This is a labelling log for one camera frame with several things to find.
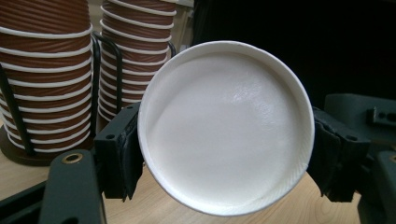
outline dark background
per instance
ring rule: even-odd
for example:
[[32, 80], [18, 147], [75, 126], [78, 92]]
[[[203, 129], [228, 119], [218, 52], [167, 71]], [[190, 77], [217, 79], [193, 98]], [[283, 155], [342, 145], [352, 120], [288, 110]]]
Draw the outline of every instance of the dark background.
[[237, 40], [302, 81], [313, 106], [330, 93], [396, 100], [396, 1], [195, 0], [192, 45]]

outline stacked paper cup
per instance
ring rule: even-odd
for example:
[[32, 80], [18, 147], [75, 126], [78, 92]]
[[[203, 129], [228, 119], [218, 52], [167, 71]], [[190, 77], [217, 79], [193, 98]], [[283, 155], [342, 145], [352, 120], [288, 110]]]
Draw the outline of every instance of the stacked paper cup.
[[[56, 153], [90, 135], [92, 42], [87, 1], [7, 1], [0, 5], [0, 64], [35, 151]], [[8, 140], [24, 149], [6, 99]]]
[[[122, 53], [122, 106], [140, 102], [156, 72], [168, 60], [176, 0], [106, 0], [102, 4], [102, 36]], [[117, 61], [102, 44], [99, 117], [106, 122], [117, 114]]]

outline cup rim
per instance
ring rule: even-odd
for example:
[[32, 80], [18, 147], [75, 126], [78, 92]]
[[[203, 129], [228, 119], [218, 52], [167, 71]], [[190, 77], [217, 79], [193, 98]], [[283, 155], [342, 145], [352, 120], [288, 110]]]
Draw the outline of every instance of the cup rim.
[[99, 116], [102, 117], [103, 119], [105, 119], [106, 121], [110, 122], [111, 119], [109, 119], [107, 116], [105, 116], [105, 115], [102, 113], [102, 111], [100, 110], [100, 108], [98, 109], [98, 114], [99, 114]]
[[[92, 97], [92, 95], [89, 92], [87, 94], [87, 96], [85, 96], [82, 100], [75, 102], [71, 105], [64, 105], [64, 106], [53, 107], [53, 108], [29, 108], [29, 107], [19, 106], [19, 109], [21, 112], [26, 112], [26, 113], [37, 113], [37, 114], [56, 113], [56, 112], [61, 112], [61, 111], [65, 111], [68, 109], [73, 109], [74, 107], [82, 105], [85, 102], [87, 102], [88, 100], [90, 100], [91, 97]], [[0, 99], [0, 104], [7, 106], [7, 103], [4, 102], [2, 99]]]
[[120, 35], [120, 36], [123, 36], [123, 37], [126, 37], [126, 38], [130, 38], [130, 39], [134, 39], [134, 40], [146, 41], [146, 42], [151, 42], [151, 43], [162, 43], [162, 42], [167, 42], [167, 41], [172, 39], [171, 35], [169, 35], [166, 38], [147, 38], [147, 37], [142, 37], [142, 36], [138, 36], [138, 35], [129, 35], [129, 34], [126, 34], [124, 32], [115, 30], [115, 29], [105, 25], [103, 23], [103, 19], [101, 19], [99, 21], [99, 23], [101, 24], [101, 26], [103, 28], [107, 29], [109, 32], [111, 32], [113, 34]]
[[65, 35], [54, 35], [54, 34], [42, 34], [42, 33], [32, 33], [32, 32], [25, 32], [25, 31], [17, 31], [13, 29], [9, 29], [3, 26], [0, 26], [0, 33], [7, 34], [7, 35], [18, 35], [23, 37], [32, 37], [32, 38], [41, 38], [41, 39], [71, 39], [71, 38], [78, 38], [84, 35], [89, 35], [92, 31], [92, 23], [88, 30], [79, 33], [72, 33], [72, 34], [65, 34]]
[[[108, 63], [106, 60], [102, 59], [101, 60], [102, 64], [104, 64], [106, 67], [117, 71], [117, 67]], [[134, 72], [132, 70], [128, 70], [128, 69], [122, 69], [122, 73], [124, 74], [129, 74], [129, 75], [134, 75], [134, 76], [154, 76], [157, 72]]]
[[164, 11], [160, 11], [160, 10], [154, 10], [151, 8], [146, 8], [146, 7], [139, 7], [133, 4], [128, 4], [128, 3], [124, 3], [118, 0], [108, 0], [109, 2], [112, 2], [114, 4], [117, 4], [119, 6], [122, 7], [128, 7], [130, 9], [134, 9], [134, 10], [138, 10], [138, 11], [142, 11], [142, 12], [147, 12], [150, 14], [155, 14], [155, 15], [159, 15], [159, 16], [175, 16], [177, 14], [176, 11], [173, 12], [164, 12]]
[[[70, 146], [67, 147], [58, 147], [58, 148], [52, 148], [52, 149], [41, 149], [41, 148], [34, 148], [34, 151], [36, 152], [42, 152], [42, 153], [52, 153], [52, 152], [61, 152], [61, 151], [66, 151], [67, 149], [70, 149], [72, 147], [78, 146], [79, 144], [81, 144], [82, 142], [84, 142], [88, 136], [90, 136], [91, 131], [88, 131], [87, 134], [85, 134], [84, 137], [82, 137], [80, 140], [78, 140], [76, 143], [71, 144]], [[16, 143], [14, 140], [12, 140], [12, 138], [9, 136], [9, 134], [7, 134], [8, 136], [8, 140], [16, 147], [19, 147], [23, 150], [25, 150], [24, 146], [21, 146], [20, 144]]]
[[[100, 82], [103, 83], [105, 86], [107, 86], [108, 88], [110, 88], [113, 91], [117, 91], [117, 87], [110, 85], [109, 83], [107, 83], [102, 77], [99, 78]], [[144, 94], [145, 91], [128, 91], [125, 90], [124, 88], [122, 88], [122, 93], [127, 93], [127, 94]]]
[[14, 80], [9, 78], [8, 82], [11, 85], [15, 85], [15, 86], [21, 86], [21, 87], [33, 87], [33, 88], [56, 88], [56, 87], [63, 87], [63, 86], [70, 86], [73, 84], [76, 84], [82, 80], [84, 80], [85, 78], [89, 77], [92, 73], [92, 70], [90, 70], [89, 72], [87, 72], [84, 76], [82, 77], [78, 77], [75, 79], [71, 79], [71, 80], [67, 80], [67, 81], [62, 81], [62, 82], [42, 82], [42, 83], [34, 83], [34, 82], [24, 82], [24, 81], [18, 81], [18, 80]]
[[[89, 103], [84, 109], [78, 111], [76, 114], [73, 114], [68, 117], [64, 118], [59, 118], [59, 119], [23, 119], [23, 122], [25, 123], [33, 123], [33, 124], [51, 124], [51, 123], [60, 123], [60, 122], [65, 122], [70, 119], [75, 119], [78, 116], [81, 116], [85, 112], [87, 112], [91, 108], [92, 104]], [[7, 116], [8, 118], [12, 119], [12, 115], [8, 113], [3, 107], [0, 106], [0, 112], [3, 114], [3, 116]]]
[[28, 72], [28, 73], [61, 73], [61, 72], [70, 72], [73, 70], [77, 70], [79, 68], [84, 67], [85, 65], [91, 63], [92, 61], [92, 56], [90, 58], [82, 63], [75, 64], [72, 66], [66, 66], [66, 67], [58, 67], [58, 68], [33, 68], [33, 67], [24, 67], [24, 66], [19, 66], [15, 65], [12, 63], [2, 63], [2, 66], [6, 69], [14, 70], [14, 71], [19, 71], [19, 72]]
[[[33, 144], [57, 144], [57, 143], [62, 143], [62, 142], [69, 141], [69, 140], [72, 140], [72, 139], [74, 139], [74, 138], [79, 137], [79, 136], [82, 135], [84, 132], [86, 132], [86, 131], [90, 128], [90, 126], [91, 126], [91, 124], [88, 123], [87, 125], [85, 125], [85, 127], [84, 127], [83, 129], [81, 129], [81, 130], [78, 131], [77, 133], [70, 134], [70, 135], [68, 135], [68, 136], [65, 137], [65, 138], [50, 139], [50, 140], [37, 140], [37, 139], [31, 139], [31, 141], [32, 141]], [[12, 137], [14, 137], [14, 138], [16, 138], [16, 139], [18, 139], [18, 140], [21, 140], [21, 137], [20, 137], [20, 136], [17, 136], [15, 133], [9, 132], [8, 130], [7, 130], [7, 133], [8, 133], [9, 135], [11, 135]]]
[[[104, 69], [102, 69], [101, 72], [102, 72], [103, 75], [105, 75], [106, 77], [111, 78], [111, 79], [117, 81], [117, 79], [116, 79], [115, 77], [111, 76], [111, 75], [110, 75], [107, 71], [105, 71]], [[123, 82], [123, 83], [126, 83], [126, 84], [132, 84], [132, 85], [148, 85], [148, 84], [149, 84], [149, 81], [146, 81], [146, 82], [138, 82], [138, 81], [127, 80], [127, 79], [124, 79], [124, 78], [122, 79], [122, 82]]]
[[116, 117], [117, 114], [108, 111], [104, 106], [102, 106], [102, 103], [100, 102], [99, 99], [98, 99], [98, 106], [99, 106], [99, 108], [102, 109], [103, 111], [105, 111], [108, 115], [113, 116], [113, 117]]
[[[101, 89], [101, 90], [99, 91], [99, 94], [100, 94], [101, 92], [102, 92], [105, 96], [107, 96], [107, 97], [109, 97], [109, 98], [111, 98], [111, 99], [113, 99], [113, 100], [117, 100], [117, 97], [116, 97], [116, 96], [113, 96], [112, 94], [108, 93], [107, 91]], [[133, 104], [133, 103], [138, 103], [138, 102], [140, 102], [141, 100], [131, 100], [131, 99], [122, 98], [122, 101], [123, 101], [124, 103], [131, 103], [131, 104]]]
[[130, 20], [130, 19], [126, 19], [122, 16], [116, 15], [114, 13], [111, 13], [107, 10], [105, 10], [103, 8], [103, 6], [100, 6], [100, 8], [102, 9], [102, 11], [109, 17], [114, 18], [116, 20], [119, 21], [124, 21], [133, 25], [138, 25], [138, 26], [142, 26], [142, 27], [146, 27], [146, 28], [152, 28], [152, 29], [160, 29], [160, 30], [166, 30], [166, 29], [172, 29], [174, 27], [174, 23], [172, 22], [172, 24], [170, 25], [158, 25], [158, 24], [152, 24], [152, 23], [145, 23], [142, 21], [134, 21], [134, 20]]
[[29, 57], [29, 58], [66, 58], [77, 56], [91, 50], [92, 41], [86, 47], [74, 51], [56, 52], [56, 53], [43, 53], [43, 52], [29, 52], [17, 49], [0, 48], [0, 52], [16, 56]]
[[[116, 59], [116, 56], [114, 56], [113, 54], [109, 53], [107, 50], [102, 49], [102, 52], [103, 52], [107, 57], [110, 57], [110, 58], [112, 58], [112, 59], [114, 59], [114, 60], [117, 60], [117, 59]], [[129, 64], [134, 64], [134, 65], [142, 65], [142, 66], [160, 65], [160, 64], [162, 64], [162, 63], [166, 63], [166, 61], [168, 61], [168, 56], [167, 56], [167, 55], [165, 56], [165, 58], [164, 58], [163, 60], [161, 60], [161, 61], [159, 61], [159, 62], [156, 62], [156, 63], [140, 63], [140, 62], [134, 62], [134, 61], [131, 61], [131, 60], [127, 60], [127, 59], [122, 58], [122, 62], [123, 62], [123, 63], [129, 63]]]
[[77, 95], [82, 94], [84, 91], [87, 91], [91, 87], [91, 82], [88, 83], [85, 87], [78, 91], [70, 92], [64, 95], [56, 95], [56, 96], [29, 96], [29, 95], [18, 95], [14, 94], [14, 97], [19, 100], [26, 100], [26, 101], [41, 101], [41, 102], [46, 102], [46, 101], [56, 101], [56, 100], [64, 100], [68, 99]]
[[[88, 114], [88, 116], [83, 119], [82, 121], [80, 121], [79, 123], [72, 125], [70, 127], [64, 128], [64, 129], [55, 129], [55, 130], [35, 130], [35, 129], [27, 129], [26, 131], [28, 133], [35, 133], [35, 134], [53, 134], [53, 133], [64, 133], [67, 131], [70, 131], [72, 129], [77, 128], [78, 126], [82, 125], [82, 123], [85, 123], [88, 119], [91, 118], [91, 114]], [[12, 124], [11, 122], [9, 122], [7, 119], [3, 119], [3, 122], [10, 128], [14, 129], [14, 130], [18, 130], [17, 127]]]

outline screw hole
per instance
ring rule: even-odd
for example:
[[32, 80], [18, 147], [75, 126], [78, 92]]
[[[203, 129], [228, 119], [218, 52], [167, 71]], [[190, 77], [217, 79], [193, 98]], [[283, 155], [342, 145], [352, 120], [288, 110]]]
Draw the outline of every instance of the screw hole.
[[391, 155], [390, 160], [396, 163], [396, 155]]
[[350, 140], [350, 141], [358, 141], [358, 138], [357, 137], [355, 137], [355, 136], [352, 136], [352, 135], [347, 135], [346, 136], [346, 139], [348, 139], [348, 140]]
[[393, 114], [393, 113], [387, 114], [387, 120], [389, 120], [391, 122], [396, 122], [396, 114]]
[[63, 221], [62, 224], [78, 224], [78, 219], [76, 217], [70, 217]]
[[106, 139], [113, 139], [113, 138], [115, 138], [116, 136], [114, 135], [114, 134], [109, 134], [108, 136], [106, 136]]
[[385, 116], [386, 116], [386, 114], [383, 113], [383, 112], [381, 112], [381, 113], [378, 114], [378, 117], [379, 117], [380, 119], [384, 119]]
[[73, 154], [70, 154], [70, 155], [67, 155], [67, 156], [65, 156], [63, 159], [62, 159], [62, 162], [64, 163], [64, 164], [71, 164], [71, 163], [76, 163], [76, 162], [78, 162], [78, 161], [81, 161], [82, 160], [82, 154], [81, 153], [73, 153]]

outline wooden table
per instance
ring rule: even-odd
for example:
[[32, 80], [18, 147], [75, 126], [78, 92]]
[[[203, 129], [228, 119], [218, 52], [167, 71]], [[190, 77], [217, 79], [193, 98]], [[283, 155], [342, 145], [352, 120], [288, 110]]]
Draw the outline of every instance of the wooden table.
[[[0, 200], [46, 180], [48, 172], [49, 167], [20, 165], [0, 153]], [[213, 217], [195, 212], [172, 199], [145, 167], [133, 199], [125, 203], [105, 199], [105, 209], [109, 224], [353, 224], [360, 223], [357, 209], [360, 197], [356, 194], [352, 203], [331, 203], [326, 197], [320, 197], [318, 187], [306, 174], [288, 195], [267, 209], [241, 217]]]

